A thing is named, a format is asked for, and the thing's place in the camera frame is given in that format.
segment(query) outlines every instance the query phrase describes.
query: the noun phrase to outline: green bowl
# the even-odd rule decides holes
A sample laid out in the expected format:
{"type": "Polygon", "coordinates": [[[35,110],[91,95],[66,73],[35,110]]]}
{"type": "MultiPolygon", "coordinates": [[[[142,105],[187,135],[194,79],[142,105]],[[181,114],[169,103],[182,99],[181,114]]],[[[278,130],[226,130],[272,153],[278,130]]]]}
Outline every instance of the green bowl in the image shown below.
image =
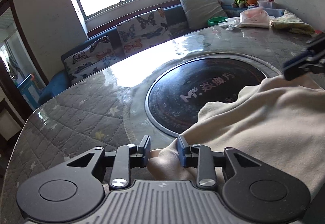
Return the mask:
{"type": "Polygon", "coordinates": [[[208,20],[208,25],[209,26],[214,26],[214,25],[218,25],[219,23],[224,23],[226,22],[225,20],[227,19],[227,17],[213,17],[211,19],[208,20]]]}

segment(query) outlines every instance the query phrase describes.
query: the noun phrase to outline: table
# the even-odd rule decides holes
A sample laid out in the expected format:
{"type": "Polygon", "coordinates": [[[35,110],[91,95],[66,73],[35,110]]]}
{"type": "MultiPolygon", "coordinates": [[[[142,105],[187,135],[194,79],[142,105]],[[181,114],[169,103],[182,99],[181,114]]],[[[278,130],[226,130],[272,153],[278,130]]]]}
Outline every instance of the table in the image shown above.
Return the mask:
{"type": "MultiPolygon", "coordinates": [[[[143,108],[144,94],[167,69],[203,54],[229,51],[256,56],[277,69],[300,53],[309,36],[263,28],[233,31],[218,26],[199,30],[149,48],[70,87],[38,108],[27,120],[4,179],[0,200],[1,223],[22,220],[16,190],[27,178],[94,146],[106,151],[139,143],[152,136],[153,147],[163,148],[172,137],[161,136],[144,116],[131,113],[143,108]],[[138,125],[131,119],[141,120],[138,125]]],[[[325,80],[316,77],[325,87],[325,80]]],[[[132,169],[133,178],[152,179],[145,169],[132,169]]]]}

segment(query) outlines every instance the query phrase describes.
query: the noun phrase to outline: butterfly cushion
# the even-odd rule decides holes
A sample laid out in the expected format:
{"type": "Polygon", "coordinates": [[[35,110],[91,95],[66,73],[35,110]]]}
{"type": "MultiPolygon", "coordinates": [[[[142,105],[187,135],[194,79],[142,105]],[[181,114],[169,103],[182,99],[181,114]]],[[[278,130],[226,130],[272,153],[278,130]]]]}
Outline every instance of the butterfly cushion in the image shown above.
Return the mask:
{"type": "Polygon", "coordinates": [[[72,85],[78,83],[79,81],[89,77],[90,75],[103,70],[106,67],[111,66],[112,64],[115,64],[116,62],[119,62],[120,59],[116,57],[115,55],[110,55],[102,60],[83,68],[82,70],[78,71],[77,73],[69,73],[69,78],[71,80],[72,85]]]}
{"type": "Polygon", "coordinates": [[[116,28],[126,57],[171,39],[162,8],[126,20],[116,28]]]}
{"type": "Polygon", "coordinates": [[[116,57],[111,42],[108,36],[104,36],[84,50],[73,54],[64,60],[64,66],[68,72],[72,85],[82,80],[77,78],[82,76],[82,73],[89,72],[88,68],[97,68],[98,71],[109,67],[110,65],[120,61],[116,57]]]}

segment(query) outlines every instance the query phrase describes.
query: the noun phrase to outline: black round disc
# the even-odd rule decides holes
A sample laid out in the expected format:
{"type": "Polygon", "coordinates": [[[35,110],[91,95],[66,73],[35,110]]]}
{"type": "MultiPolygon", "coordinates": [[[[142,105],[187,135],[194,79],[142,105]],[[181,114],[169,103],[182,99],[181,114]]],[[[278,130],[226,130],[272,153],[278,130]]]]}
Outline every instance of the black round disc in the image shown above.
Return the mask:
{"type": "Polygon", "coordinates": [[[207,103],[237,100],[245,86],[259,85],[265,75],[256,67],[230,58],[202,58],[179,65],[149,90],[147,106],[162,127],[182,133],[197,122],[207,103]]]}

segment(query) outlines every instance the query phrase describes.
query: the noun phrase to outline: stuffed toy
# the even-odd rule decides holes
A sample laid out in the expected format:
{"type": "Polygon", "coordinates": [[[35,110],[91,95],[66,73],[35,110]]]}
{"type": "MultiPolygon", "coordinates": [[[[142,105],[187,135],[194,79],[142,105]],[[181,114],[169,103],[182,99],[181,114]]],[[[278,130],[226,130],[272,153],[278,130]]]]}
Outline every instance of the stuffed toy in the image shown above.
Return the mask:
{"type": "Polygon", "coordinates": [[[248,6],[247,0],[234,0],[234,2],[231,5],[233,8],[239,7],[239,8],[246,8],[248,6]]]}
{"type": "Polygon", "coordinates": [[[249,6],[258,6],[257,0],[247,0],[249,6]]]}

